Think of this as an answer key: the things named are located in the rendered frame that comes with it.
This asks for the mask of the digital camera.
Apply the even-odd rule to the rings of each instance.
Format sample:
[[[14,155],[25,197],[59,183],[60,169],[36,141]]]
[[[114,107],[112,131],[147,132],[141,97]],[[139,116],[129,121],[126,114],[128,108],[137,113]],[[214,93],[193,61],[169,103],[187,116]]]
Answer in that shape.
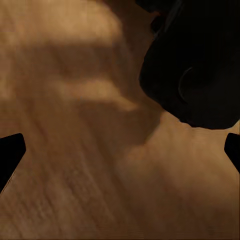
[[[158,15],[141,63],[143,92],[192,128],[240,120],[240,0],[134,0]]]

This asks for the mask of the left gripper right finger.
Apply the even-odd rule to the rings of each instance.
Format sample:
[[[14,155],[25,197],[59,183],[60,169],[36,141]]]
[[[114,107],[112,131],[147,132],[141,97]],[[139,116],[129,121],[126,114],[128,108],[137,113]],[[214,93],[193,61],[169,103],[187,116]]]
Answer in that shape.
[[[240,173],[240,135],[229,133],[227,135],[224,151]]]

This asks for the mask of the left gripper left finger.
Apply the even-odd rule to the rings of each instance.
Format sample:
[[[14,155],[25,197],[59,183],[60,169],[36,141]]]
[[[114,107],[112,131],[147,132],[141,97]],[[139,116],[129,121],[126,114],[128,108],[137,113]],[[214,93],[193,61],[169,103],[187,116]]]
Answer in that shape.
[[[0,138],[0,193],[26,153],[22,133]]]

